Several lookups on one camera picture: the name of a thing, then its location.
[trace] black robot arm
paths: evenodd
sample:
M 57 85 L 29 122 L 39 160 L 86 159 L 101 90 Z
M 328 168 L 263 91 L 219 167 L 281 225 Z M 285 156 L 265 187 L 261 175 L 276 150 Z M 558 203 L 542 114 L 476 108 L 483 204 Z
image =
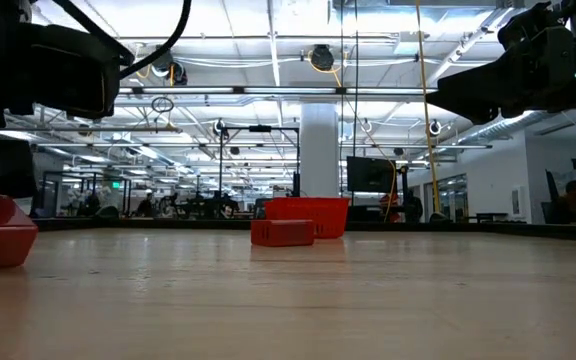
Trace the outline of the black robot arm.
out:
M 567 19 L 572 31 L 565 26 Z M 576 0 L 550 2 L 514 16 L 498 33 L 504 54 L 494 62 L 444 77 L 429 103 L 484 124 L 526 110 L 576 108 Z
M 106 34 L 70 0 L 54 0 L 89 33 L 31 23 L 36 0 L 0 0 L 0 128 L 4 111 L 34 113 L 42 104 L 88 119 L 112 116 L 119 81 L 168 51 L 183 33 L 191 0 L 183 0 L 171 37 L 134 63 L 134 55 Z M 36 192 L 30 146 L 0 138 L 0 194 L 15 198 Z

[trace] black cable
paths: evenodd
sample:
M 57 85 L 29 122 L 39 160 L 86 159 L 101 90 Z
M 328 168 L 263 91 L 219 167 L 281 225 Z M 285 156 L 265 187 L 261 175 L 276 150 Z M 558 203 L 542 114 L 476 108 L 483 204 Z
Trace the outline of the black cable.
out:
M 143 68 L 144 66 L 150 64 L 151 62 L 155 61 L 161 55 L 163 55 L 166 51 L 170 50 L 173 45 L 177 42 L 179 37 L 183 34 L 184 30 L 186 29 L 186 25 L 188 24 L 188 17 L 190 16 L 190 5 L 191 0 L 184 0 L 183 8 L 181 9 L 181 17 L 179 18 L 179 23 L 173 31 L 172 35 L 166 40 L 163 45 L 161 45 L 158 49 L 152 52 L 152 54 L 146 56 L 145 58 L 141 59 L 135 64 L 128 66 L 127 68 L 121 70 L 119 73 L 121 79 L 125 79 L 126 77 L 136 73 L 139 69 Z
M 114 51 L 118 52 L 120 55 L 120 65 L 130 66 L 135 61 L 135 55 L 125 46 L 121 45 L 121 43 L 115 39 L 113 39 L 110 35 L 106 34 L 103 29 L 101 29 L 94 21 L 90 20 L 83 11 L 79 10 L 75 4 L 73 4 L 70 0 L 53 0 L 55 4 L 59 5 L 64 11 L 72 16 L 84 29 L 88 30 L 91 35 L 94 35 L 101 40 L 106 46 L 111 47 Z

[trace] glass wall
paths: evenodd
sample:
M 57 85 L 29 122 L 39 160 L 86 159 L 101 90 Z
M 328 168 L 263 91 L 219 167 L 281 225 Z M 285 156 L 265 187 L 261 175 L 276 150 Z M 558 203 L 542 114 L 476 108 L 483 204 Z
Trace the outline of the glass wall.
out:
M 430 219 L 433 212 L 440 212 L 449 219 L 462 222 L 468 219 L 468 179 L 466 174 L 457 175 L 437 181 L 439 191 L 439 210 L 434 206 L 434 191 L 432 183 L 424 186 L 426 208 L 433 209 L 426 211 L 426 221 Z

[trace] seated person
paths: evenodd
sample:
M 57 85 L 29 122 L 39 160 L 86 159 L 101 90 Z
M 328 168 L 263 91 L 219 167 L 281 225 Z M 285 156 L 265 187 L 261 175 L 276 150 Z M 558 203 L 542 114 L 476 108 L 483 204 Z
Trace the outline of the seated person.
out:
M 576 223 L 576 180 L 566 184 L 566 195 L 553 203 L 548 217 L 550 224 Z
M 412 190 L 408 190 L 408 204 L 406 205 L 406 222 L 418 224 L 424 214 L 424 206 L 421 199 L 415 196 Z
M 148 193 L 146 198 L 137 207 L 137 216 L 152 217 L 152 193 Z
M 389 199 L 390 194 L 384 195 L 381 199 L 379 199 L 379 207 L 381 208 L 383 215 L 388 217 L 388 222 L 399 222 L 399 220 L 401 220 L 401 216 L 399 213 L 392 211 L 394 207 L 399 206 L 399 198 L 396 193 L 393 194 L 392 200 L 390 200 L 390 214 L 386 214 L 386 211 L 388 211 Z
M 83 206 L 79 207 L 78 216 L 93 216 L 101 209 L 101 202 L 96 193 L 91 193 L 84 201 Z

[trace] desk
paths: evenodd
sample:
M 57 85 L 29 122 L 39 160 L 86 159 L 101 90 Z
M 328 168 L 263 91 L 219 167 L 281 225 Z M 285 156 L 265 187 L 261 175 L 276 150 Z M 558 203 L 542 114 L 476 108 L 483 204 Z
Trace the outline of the desk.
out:
M 476 220 L 477 224 L 481 224 L 482 222 L 494 222 L 497 220 L 506 220 L 508 217 L 508 213 L 477 213 L 476 216 L 468 216 L 468 222 L 470 220 Z

